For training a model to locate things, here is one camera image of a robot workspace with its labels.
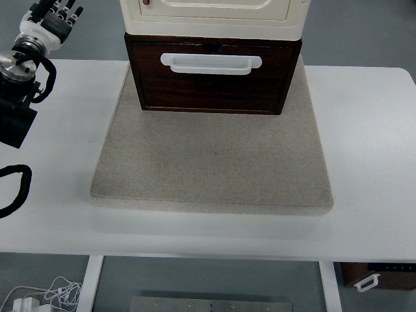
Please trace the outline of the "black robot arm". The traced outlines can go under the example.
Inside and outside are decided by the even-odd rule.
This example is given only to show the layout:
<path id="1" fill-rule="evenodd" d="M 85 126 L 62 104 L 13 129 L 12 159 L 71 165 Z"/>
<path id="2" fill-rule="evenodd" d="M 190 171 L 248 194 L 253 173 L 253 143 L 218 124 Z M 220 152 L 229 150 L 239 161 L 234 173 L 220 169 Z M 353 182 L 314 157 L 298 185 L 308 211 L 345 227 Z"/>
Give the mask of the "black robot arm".
<path id="1" fill-rule="evenodd" d="M 37 112 L 30 108 L 53 90 L 57 70 L 39 34 L 21 34 L 1 52 L 1 142 L 20 148 Z"/>

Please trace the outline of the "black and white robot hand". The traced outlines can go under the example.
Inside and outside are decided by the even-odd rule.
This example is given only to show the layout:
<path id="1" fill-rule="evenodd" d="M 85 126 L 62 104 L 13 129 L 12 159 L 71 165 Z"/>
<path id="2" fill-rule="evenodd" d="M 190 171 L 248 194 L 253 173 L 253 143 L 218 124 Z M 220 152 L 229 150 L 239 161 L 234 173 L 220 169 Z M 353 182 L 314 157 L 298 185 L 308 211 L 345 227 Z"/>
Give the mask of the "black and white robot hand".
<path id="1" fill-rule="evenodd" d="M 68 39 L 83 7 L 72 11 L 75 1 L 38 1 L 22 17 L 14 46 L 44 57 L 60 49 Z"/>

